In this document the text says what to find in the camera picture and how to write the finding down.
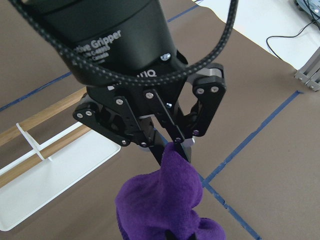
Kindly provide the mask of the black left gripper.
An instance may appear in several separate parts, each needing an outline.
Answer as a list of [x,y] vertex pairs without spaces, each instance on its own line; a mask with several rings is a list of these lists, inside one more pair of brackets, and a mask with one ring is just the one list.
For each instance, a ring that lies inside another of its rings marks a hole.
[[144,91],[156,89],[175,104],[184,80],[157,80],[183,70],[187,60],[174,45],[158,0],[13,0],[11,4],[57,52],[76,79],[88,87],[73,117],[127,147],[135,143],[162,162],[165,140],[152,119],[137,118],[123,96],[111,100],[102,88],[115,85],[139,116],[152,112]]

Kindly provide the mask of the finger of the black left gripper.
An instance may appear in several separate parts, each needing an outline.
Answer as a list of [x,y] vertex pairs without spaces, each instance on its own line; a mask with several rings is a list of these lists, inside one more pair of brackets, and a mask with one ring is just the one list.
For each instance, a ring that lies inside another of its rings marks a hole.
[[192,93],[197,98],[187,115],[180,110],[178,101],[164,101],[156,89],[146,89],[143,94],[152,114],[168,132],[175,150],[190,162],[193,137],[206,134],[227,87],[224,67],[218,63],[210,63],[190,75],[187,81],[192,84]]

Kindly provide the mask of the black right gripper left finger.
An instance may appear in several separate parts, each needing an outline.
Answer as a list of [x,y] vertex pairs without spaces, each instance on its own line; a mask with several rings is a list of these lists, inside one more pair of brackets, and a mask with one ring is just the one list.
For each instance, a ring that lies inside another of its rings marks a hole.
[[176,236],[170,230],[166,230],[164,233],[165,240],[177,240]]

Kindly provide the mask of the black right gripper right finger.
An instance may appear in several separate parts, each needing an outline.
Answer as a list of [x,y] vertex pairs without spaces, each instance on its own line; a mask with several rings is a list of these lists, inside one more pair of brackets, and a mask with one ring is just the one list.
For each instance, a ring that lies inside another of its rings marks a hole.
[[196,233],[193,233],[193,234],[188,238],[188,240],[197,240]]

